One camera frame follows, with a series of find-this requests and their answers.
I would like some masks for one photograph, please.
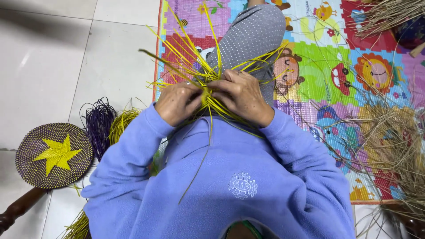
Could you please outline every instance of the woman's right hand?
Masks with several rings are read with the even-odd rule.
[[[218,89],[212,96],[233,113],[259,125],[267,127],[275,116],[275,111],[263,99],[258,80],[244,71],[225,70],[225,80],[215,80],[208,88]]]

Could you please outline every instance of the play mat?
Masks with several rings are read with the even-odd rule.
[[[302,129],[311,132],[318,141],[321,140],[320,137],[325,138],[341,156],[367,162],[367,150],[361,150],[354,156],[341,144],[341,137],[337,137],[342,134],[346,139],[356,139],[359,128],[341,123],[332,127],[332,130],[323,130],[324,126],[331,125],[347,115],[365,114],[364,94],[351,87],[368,90],[368,87],[358,80],[357,74],[369,78],[377,88],[389,89],[382,92],[390,99],[391,106],[423,110],[425,56],[412,58],[406,50],[397,46],[390,32],[363,40],[356,37],[354,30],[361,28],[361,22],[365,19],[365,9],[358,7],[361,2],[266,2],[276,5],[285,14],[287,31],[284,39],[289,41],[286,50],[292,59],[289,67],[290,70],[299,72],[298,77],[304,80],[298,81],[299,83],[292,87],[280,89],[279,94],[275,93],[274,105],[291,115]],[[204,11],[210,14],[215,34],[220,40],[237,14],[247,8],[247,0],[206,0],[205,3],[207,9],[202,7],[201,0],[162,0],[158,35],[163,40],[172,42],[173,36],[178,38],[173,29],[181,32],[180,28],[184,27],[201,54],[206,56],[215,46],[215,42]],[[169,7],[178,16],[180,24],[169,11]],[[166,50],[161,41],[157,43],[157,56],[168,56],[168,49]],[[371,76],[363,75],[363,69],[368,64],[365,58],[369,63],[375,64],[376,69],[386,72],[387,77],[383,77],[381,72],[373,72]],[[282,68],[283,64],[283,60],[276,61],[275,71]],[[161,63],[156,67],[156,79],[173,82],[164,73]],[[153,100],[157,100],[160,93],[160,90],[155,88]],[[303,120],[315,126],[307,127]],[[351,171],[343,163],[336,162],[336,165],[350,181],[350,199],[353,204],[375,204],[379,203],[379,198],[387,202],[397,199],[400,188],[375,177],[383,172],[370,172],[376,189],[368,176]]]

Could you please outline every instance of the wooden stick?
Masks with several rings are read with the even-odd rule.
[[[9,229],[15,223],[15,220],[31,209],[40,198],[47,193],[47,190],[41,188],[33,188],[0,214],[0,236],[4,231]]]
[[[425,48],[425,43],[420,44],[419,46],[415,47],[411,52],[409,52],[409,55],[415,58],[421,51]]]

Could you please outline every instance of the white tile floor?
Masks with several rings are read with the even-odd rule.
[[[156,31],[159,0],[0,0],[0,6],[8,9],[0,14],[30,16],[51,25],[46,37],[0,21],[0,149],[6,150],[0,151],[3,211],[31,189],[15,169],[14,152],[7,151],[16,149],[31,129],[51,122],[81,126],[82,104],[103,96],[116,110],[131,97],[139,108],[144,105],[135,97],[146,105],[152,101],[152,91],[145,86],[153,79],[154,63],[137,50],[155,52],[156,37],[145,25]],[[74,189],[55,190],[0,238],[56,238],[84,203]],[[356,222],[370,208],[356,206]],[[367,224],[360,222],[358,233]],[[371,230],[368,238],[377,233]]]

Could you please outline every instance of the cartoon panda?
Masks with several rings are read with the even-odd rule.
[[[211,52],[215,49],[215,47],[210,47],[207,48],[205,50],[202,50],[202,48],[200,46],[195,47],[199,54],[201,55],[201,57],[206,60],[207,57],[211,54]],[[193,68],[196,69],[197,71],[199,71],[201,69],[201,64],[199,64],[200,60],[199,57],[196,59],[196,62],[193,64]]]

